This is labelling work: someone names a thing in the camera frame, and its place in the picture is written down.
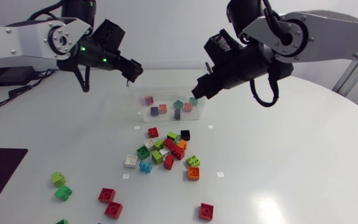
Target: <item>lego brick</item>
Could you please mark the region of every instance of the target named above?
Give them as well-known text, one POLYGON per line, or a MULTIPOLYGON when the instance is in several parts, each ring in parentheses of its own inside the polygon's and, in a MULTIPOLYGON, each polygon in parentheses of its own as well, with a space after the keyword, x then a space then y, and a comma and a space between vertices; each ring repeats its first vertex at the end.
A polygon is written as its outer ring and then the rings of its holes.
POLYGON ((193 106, 197 106, 197 104, 198 104, 198 100, 196 98, 194 98, 194 97, 190 97, 189 102, 193 106))
POLYGON ((213 207, 213 205, 207 205, 205 203, 201 203, 199 218, 211 221, 213 216, 214 216, 214 207, 213 207))
POLYGON ((181 109, 181 108, 183 107, 182 101, 176 100, 176 101, 173 103, 173 107, 174 107, 175 109, 181 109))
POLYGON ((68 188, 66 185, 62 185, 55 192, 55 196, 58 197, 62 201, 67 201, 68 197, 73 193, 73 191, 68 188))
POLYGON ((67 220, 60 220, 59 222, 56 222, 56 224, 68 224, 67 220))
POLYGON ((152 104, 154 103, 154 99, 153 99, 152 96, 146 96, 146 97, 144 98, 144 101, 146 102, 146 105, 147 105, 147 106, 150 106, 150 105, 152 105, 152 104))
POLYGON ((109 217, 118 218, 119 214, 121 214, 121 210, 122 205, 120 203, 110 202, 104 214, 109 217))
POLYGON ((178 135, 170 131, 167 134, 167 138, 171 139, 172 141, 177 141, 178 140, 178 135))
POLYGON ((150 136, 150 138, 157 138, 158 137, 157 128, 150 128, 149 129, 149 136, 150 136))
POLYGON ((199 166, 201 161, 196 156, 191 156, 186 160, 187 164, 192 167, 199 166))
POLYGON ((150 155, 150 151, 146 146, 142 146, 140 149, 136 150, 136 152, 141 159, 146 159, 150 155))
POLYGON ((158 151, 153 151, 152 152, 152 158, 154 160, 154 162, 159 165, 160 163, 162 163, 162 155, 160 152, 158 151))
POLYGON ((185 141, 190 141, 190 131, 189 130, 181 130, 180 138, 185 141))
POLYGON ((191 112, 193 110, 193 106, 191 103, 185 103, 185 107, 183 108, 185 112, 191 112))
POLYGON ((158 106, 152 106, 152 107, 150 107, 150 114, 152 115, 152 116, 158 116, 158 106))
POLYGON ((142 172, 145 172, 145 173, 149 173, 151 172, 151 170, 153 169, 153 165, 151 162, 146 162, 146 161, 141 161, 140 164, 139 164, 139 167, 140 167, 140 170, 142 172))
POLYGON ((173 166, 173 156, 168 155, 164 161, 164 168, 170 170, 172 169, 172 166, 173 166))
POLYGON ((52 183, 55 184, 56 187, 60 187, 66 183, 65 176, 62 173, 55 172, 51 174, 52 183))
POLYGON ((154 149, 155 150, 161 150, 163 148, 165 148, 165 145, 164 145, 164 142, 161 139, 159 139, 158 141, 156 141, 154 143, 154 149))
POLYGON ((167 146, 171 151, 174 150, 176 146, 172 139, 164 140, 164 145, 167 146))
POLYGON ((186 150, 187 149, 187 142, 182 139, 182 140, 180 140, 180 142, 178 142, 177 146, 179 146, 183 150, 186 150))
POLYGON ((160 114, 164 114, 164 113, 166 113, 168 111, 167 110, 167 105, 159 105, 158 109, 160 110, 160 114))
POLYGON ((171 150, 164 148, 164 149, 160 149, 160 153, 162 155, 162 158, 165 160, 165 158, 171 154, 171 150))
POLYGON ((104 203, 112 202, 116 191, 114 189, 105 189, 103 188, 99 195, 99 201, 104 203))
POLYGON ((146 146, 146 148, 148 150, 151 150, 154 147, 154 140, 153 139, 148 139, 148 140, 144 141, 143 144, 144 144, 144 146, 146 146))
POLYGON ((172 150, 173 156, 177 158, 178 160, 182 160, 185 156, 185 151, 181 149, 179 146, 176 146, 174 150, 172 150))

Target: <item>transparent plastic container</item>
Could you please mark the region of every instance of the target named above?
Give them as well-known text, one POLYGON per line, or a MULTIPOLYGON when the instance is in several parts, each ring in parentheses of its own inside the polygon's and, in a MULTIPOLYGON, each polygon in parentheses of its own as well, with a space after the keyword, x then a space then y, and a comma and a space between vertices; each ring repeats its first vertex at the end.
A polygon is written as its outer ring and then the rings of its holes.
POLYGON ((173 103, 177 100, 183 104, 189 103, 190 98, 194 97, 191 91, 197 85, 197 78, 207 72, 207 69, 144 70, 135 83, 128 84, 128 90, 135 96, 144 122, 197 120, 201 118, 206 103, 205 98, 198 99, 198 104, 192 106, 190 112, 186 112, 182 107, 180 119, 175 119, 173 103), (147 96, 153 97, 152 105, 146 105, 145 97, 147 96), (152 116, 151 107, 159 105, 166 105, 167 112, 152 116))

